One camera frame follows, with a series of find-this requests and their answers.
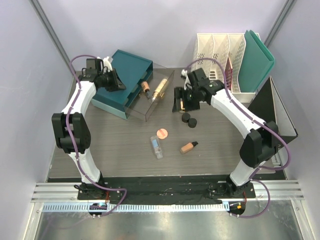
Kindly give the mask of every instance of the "table surface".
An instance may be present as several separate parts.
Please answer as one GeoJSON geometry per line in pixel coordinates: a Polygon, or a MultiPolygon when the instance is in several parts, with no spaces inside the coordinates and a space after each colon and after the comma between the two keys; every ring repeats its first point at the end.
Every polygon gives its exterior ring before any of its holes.
{"type": "MultiPolygon", "coordinates": [[[[197,120],[195,128],[181,121],[181,113],[172,113],[174,87],[184,84],[181,69],[174,70],[172,84],[147,122],[134,116],[124,120],[89,105],[85,121],[91,133],[90,151],[104,177],[224,175],[237,166],[243,139],[222,113],[201,103],[200,110],[190,112],[197,120]],[[164,157],[157,159],[150,137],[161,128],[168,131],[168,137],[160,140],[164,157]],[[180,153],[182,146],[194,141],[199,144],[192,151],[180,153]]],[[[271,172],[263,169],[260,173],[271,172]]],[[[56,147],[49,177],[78,178],[80,174],[72,159],[56,147]]]]}

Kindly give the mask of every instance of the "wall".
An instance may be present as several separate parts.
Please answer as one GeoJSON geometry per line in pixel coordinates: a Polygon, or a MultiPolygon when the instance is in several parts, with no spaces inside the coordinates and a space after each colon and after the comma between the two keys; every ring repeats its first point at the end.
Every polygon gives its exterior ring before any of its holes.
{"type": "Polygon", "coordinates": [[[0,1],[0,233],[21,239],[36,182],[54,147],[51,116],[66,104],[71,74],[27,0],[0,1]]]}
{"type": "Polygon", "coordinates": [[[193,58],[196,33],[252,29],[264,40],[286,0],[39,2],[70,58],[110,56],[122,49],[165,67],[185,67],[193,58]]]}
{"type": "Polygon", "coordinates": [[[298,179],[320,238],[319,9],[319,1],[297,1],[269,49],[276,60],[271,74],[299,133],[286,172],[298,179]]]}

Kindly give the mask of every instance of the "teal folder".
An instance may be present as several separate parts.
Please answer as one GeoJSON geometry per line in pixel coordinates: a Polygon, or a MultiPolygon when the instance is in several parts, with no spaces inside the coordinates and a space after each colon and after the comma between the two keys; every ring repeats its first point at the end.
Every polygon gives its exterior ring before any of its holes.
{"type": "Polygon", "coordinates": [[[254,93],[269,76],[275,58],[252,30],[246,31],[244,38],[246,46],[238,75],[239,87],[242,93],[254,93]]]}

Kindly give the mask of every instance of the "black round cap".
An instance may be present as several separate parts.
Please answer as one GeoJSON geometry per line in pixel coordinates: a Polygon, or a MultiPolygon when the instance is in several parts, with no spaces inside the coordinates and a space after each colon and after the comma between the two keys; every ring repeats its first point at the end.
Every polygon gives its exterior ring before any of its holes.
{"type": "Polygon", "coordinates": [[[195,128],[197,126],[197,120],[195,118],[190,118],[188,121],[188,126],[190,128],[195,128]]]}
{"type": "Polygon", "coordinates": [[[190,119],[189,113],[182,114],[182,122],[187,123],[187,122],[189,122],[189,119],[190,119]]]}

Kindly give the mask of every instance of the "purple cable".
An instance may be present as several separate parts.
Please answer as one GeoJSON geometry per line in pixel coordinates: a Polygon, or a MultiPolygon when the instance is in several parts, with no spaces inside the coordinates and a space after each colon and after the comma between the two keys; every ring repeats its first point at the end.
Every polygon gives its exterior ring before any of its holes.
{"type": "Polygon", "coordinates": [[[196,62],[198,61],[202,61],[202,60],[209,60],[209,61],[212,61],[214,62],[215,64],[217,64],[223,74],[223,82],[224,82],[224,89],[225,89],[225,92],[226,92],[226,95],[228,96],[230,102],[233,103],[233,105],[240,110],[240,112],[242,112],[248,119],[250,119],[252,122],[254,122],[255,124],[259,125],[260,127],[262,127],[263,129],[265,129],[266,131],[268,131],[269,133],[271,133],[273,136],[275,136],[282,144],[283,146],[285,147],[287,153],[288,153],[288,160],[286,161],[285,165],[283,165],[282,167],[267,167],[267,166],[261,166],[261,167],[258,167],[252,174],[251,176],[249,177],[251,179],[251,181],[253,182],[257,182],[257,183],[260,183],[263,185],[263,187],[265,188],[266,190],[266,193],[268,195],[268,201],[267,201],[267,204],[265,206],[265,208],[262,210],[262,212],[258,213],[258,214],[255,214],[255,215],[251,215],[251,216],[241,216],[239,215],[239,218],[242,218],[242,219],[252,219],[252,218],[255,218],[255,217],[259,217],[260,215],[262,215],[263,213],[265,213],[267,211],[267,209],[269,208],[270,206],[270,201],[271,201],[271,197],[270,197],[270,192],[267,188],[267,186],[260,180],[256,180],[256,179],[252,179],[253,176],[260,170],[260,168],[264,168],[264,169],[268,169],[268,170],[274,170],[274,171],[279,171],[279,170],[283,170],[285,169],[291,162],[291,151],[287,145],[287,143],[277,134],[275,133],[274,131],[272,131],[270,128],[268,128],[267,126],[265,126],[264,124],[261,124],[260,122],[254,120],[251,118],[251,116],[246,113],[233,99],[232,99],[232,96],[231,94],[229,93],[228,91],[228,85],[227,85],[227,76],[226,76],[226,73],[224,71],[224,68],[222,67],[221,63],[218,62],[216,59],[214,58],[211,58],[211,57],[204,57],[204,58],[199,58],[193,62],[191,62],[186,68],[185,70],[187,70],[188,68],[190,68],[193,64],[195,64],[196,62]]]}
{"type": "Polygon", "coordinates": [[[216,59],[214,58],[210,58],[210,57],[204,57],[204,58],[199,58],[193,62],[191,62],[186,68],[185,70],[187,70],[188,68],[190,68],[193,64],[195,64],[196,62],[198,61],[202,61],[202,60],[209,60],[209,61],[212,61],[214,62],[215,64],[217,64],[219,66],[219,68],[221,69],[221,72],[223,74],[223,79],[224,79],[224,89],[225,89],[225,92],[226,92],[226,95],[228,96],[228,98],[230,99],[230,102],[233,103],[233,105],[240,110],[240,112],[242,112],[248,119],[250,119],[251,121],[253,121],[255,124],[259,125],[260,127],[262,127],[263,129],[265,129],[266,131],[268,131],[269,133],[271,133],[273,136],[276,137],[276,139],[278,139],[282,145],[284,146],[284,148],[286,149],[287,153],[288,153],[288,159],[286,161],[286,163],[281,166],[281,167],[268,167],[268,166],[261,166],[260,168],[263,168],[263,169],[268,169],[268,170],[273,170],[273,171],[280,171],[280,170],[283,170],[285,169],[291,162],[291,151],[289,149],[289,146],[287,145],[287,143],[274,131],[272,131],[270,128],[268,128],[267,126],[265,126],[264,124],[261,124],[260,122],[254,120],[251,118],[251,116],[246,113],[233,99],[232,99],[232,96],[230,94],[230,92],[228,91],[228,85],[227,85],[227,76],[226,76],[226,73],[224,71],[224,68],[222,67],[221,63],[218,62],[216,59]]]}
{"type": "Polygon", "coordinates": [[[79,56],[75,56],[73,59],[71,59],[71,61],[69,62],[69,68],[70,68],[70,71],[72,72],[72,75],[74,76],[78,86],[79,86],[79,90],[74,98],[74,100],[72,101],[71,103],[71,106],[66,114],[66,118],[65,118],[65,124],[66,124],[66,128],[68,130],[68,133],[70,135],[70,138],[71,138],[71,141],[72,141],[72,144],[73,144],[73,147],[74,147],[74,151],[75,151],[75,158],[76,158],[76,163],[77,163],[77,166],[80,170],[80,172],[82,173],[82,175],[85,176],[86,179],[88,179],[88,181],[90,183],[92,183],[94,186],[96,186],[97,188],[100,188],[102,190],[105,190],[105,191],[113,191],[113,192],[116,192],[116,191],[123,191],[124,194],[122,196],[122,198],[120,199],[120,201],[115,205],[114,208],[112,208],[110,211],[107,211],[107,212],[104,212],[103,214],[101,214],[101,217],[103,216],[107,216],[109,215],[110,213],[112,213],[123,201],[124,199],[126,198],[126,195],[127,195],[127,189],[125,188],[108,188],[108,187],[104,187],[104,186],[100,186],[99,184],[95,183],[86,173],[85,171],[82,169],[81,165],[80,165],[80,161],[79,161],[79,150],[78,150],[78,147],[77,147],[77,143],[76,143],[76,140],[75,140],[75,136],[73,135],[72,133],[72,130],[70,128],[70,123],[69,123],[69,117],[70,117],[70,113],[80,95],[80,92],[81,92],[81,83],[80,83],[80,80],[78,78],[78,76],[76,75],[76,71],[72,65],[73,61],[76,60],[77,58],[81,58],[81,57],[89,57],[89,58],[96,58],[95,56],[93,55],[79,55],[79,56]]]}

